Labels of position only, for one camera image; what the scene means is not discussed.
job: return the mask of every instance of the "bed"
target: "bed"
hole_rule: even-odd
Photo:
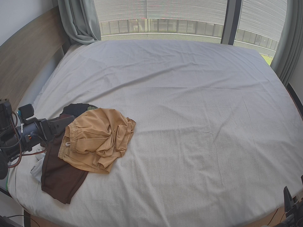
[[[302,190],[303,122],[255,50],[181,40],[74,45],[33,106],[37,118],[70,103],[115,108],[137,122],[108,175],[89,173],[64,205],[30,174],[8,190],[60,226],[243,226]]]

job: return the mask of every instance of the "gray curtain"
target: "gray curtain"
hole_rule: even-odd
[[[285,24],[276,55],[271,62],[282,83],[287,86],[303,47],[303,0],[287,0]]]
[[[72,41],[90,44],[101,40],[94,0],[58,0],[58,6],[64,30]]]

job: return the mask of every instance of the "pile of clothes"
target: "pile of clothes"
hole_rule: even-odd
[[[42,191],[64,204],[71,202],[89,172],[111,171],[125,154],[136,125],[115,109],[90,104],[70,104],[60,118],[70,115],[75,120],[48,144],[46,153],[36,155],[31,170]]]

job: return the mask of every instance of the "bed frame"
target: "bed frame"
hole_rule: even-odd
[[[8,98],[15,111],[35,76],[66,41],[58,6],[6,40],[0,46],[0,99]]]

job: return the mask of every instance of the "grass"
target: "grass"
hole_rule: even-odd
[[[268,55],[262,55],[262,57],[264,58],[264,60],[267,62],[268,65],[271,64],[273,57],[268,56]]]

